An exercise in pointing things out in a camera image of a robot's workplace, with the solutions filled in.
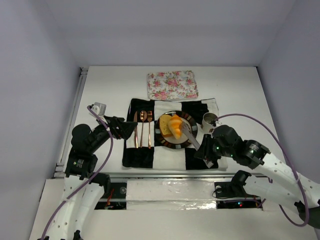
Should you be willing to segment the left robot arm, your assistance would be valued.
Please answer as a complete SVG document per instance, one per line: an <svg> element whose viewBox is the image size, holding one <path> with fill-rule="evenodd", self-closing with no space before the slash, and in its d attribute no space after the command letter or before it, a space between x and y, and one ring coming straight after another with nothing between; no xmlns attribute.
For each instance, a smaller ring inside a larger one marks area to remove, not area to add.
<svg viewBox="0 0 320 240"><path fill-rule="evenodd" d="M44 228L43 240L82 239L98 201L111 192L110 176L95 169L95 152L107 140L127 140L138 124L115 116L98 118L97 122L95 128L79 124L72 130L62 196Z"/></svg>

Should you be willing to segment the orange striped croissant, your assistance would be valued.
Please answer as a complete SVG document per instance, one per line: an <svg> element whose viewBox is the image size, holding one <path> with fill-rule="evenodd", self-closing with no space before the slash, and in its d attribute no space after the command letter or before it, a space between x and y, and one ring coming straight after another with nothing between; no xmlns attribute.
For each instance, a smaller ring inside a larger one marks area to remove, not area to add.
<svg viewBox="0 0 320 240"><path fill-rule="evenodd" d="M183 120L178 115L173 115L168 121L168 128L175 139L179 139L182 136L182 123Z"/></svg>

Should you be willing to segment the sliced bread loaf piece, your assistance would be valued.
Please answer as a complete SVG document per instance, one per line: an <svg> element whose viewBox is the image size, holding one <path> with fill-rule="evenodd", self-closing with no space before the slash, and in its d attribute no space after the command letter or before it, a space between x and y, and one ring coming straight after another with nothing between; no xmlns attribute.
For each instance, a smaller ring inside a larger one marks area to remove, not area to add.
<svg viewBox="0 0 320 240"><path fill-rule="evenodd" d="M169 114L163 114L159 118L159 129L160 133L164 138L172 137L173 134L169 129L169 121L171 120L172 116Z"/></svg>

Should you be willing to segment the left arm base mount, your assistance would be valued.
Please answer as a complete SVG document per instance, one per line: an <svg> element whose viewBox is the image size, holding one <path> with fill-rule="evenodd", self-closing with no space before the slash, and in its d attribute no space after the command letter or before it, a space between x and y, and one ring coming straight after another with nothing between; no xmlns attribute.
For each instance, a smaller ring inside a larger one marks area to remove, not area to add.
<svg viewBox="0 0 320 240"><path fill-rule="evenodd" d="M92 183L102 187L103 195L95 206L95 210L125 210L127 208L127 183L112 181L105 173L98 173Z"/></svg>

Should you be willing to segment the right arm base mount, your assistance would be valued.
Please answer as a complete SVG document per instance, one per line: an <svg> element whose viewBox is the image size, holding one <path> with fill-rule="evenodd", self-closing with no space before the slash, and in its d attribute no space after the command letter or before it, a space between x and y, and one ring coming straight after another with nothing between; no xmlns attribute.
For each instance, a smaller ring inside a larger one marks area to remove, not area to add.
<svg viewBox="0 0 320 240"><path fill-rule="evenodd" d="M239 170L231 181L215 182L212 197L217 200L217 209L262 209L261 198L245 192L246 180L251 176Z"/></svg>

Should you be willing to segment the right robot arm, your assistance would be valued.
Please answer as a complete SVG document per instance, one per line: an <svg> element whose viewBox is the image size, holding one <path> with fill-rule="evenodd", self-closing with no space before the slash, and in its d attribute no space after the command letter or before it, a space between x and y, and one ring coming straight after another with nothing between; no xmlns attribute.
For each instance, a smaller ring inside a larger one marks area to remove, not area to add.
<svg viewBox="0 0 320 240"><path fill-rule="evenodd" d="M240 198L258 196L270 200L297 214L305 225L320 227L320 185L279 160L270 150L255 140L243 140L230 126L221 125L205 134L202 142L192 140L194 157L216 164L222 157L255 170L270 178L272 183L239 170L232 180L215 185L215 196Z"/></svg>

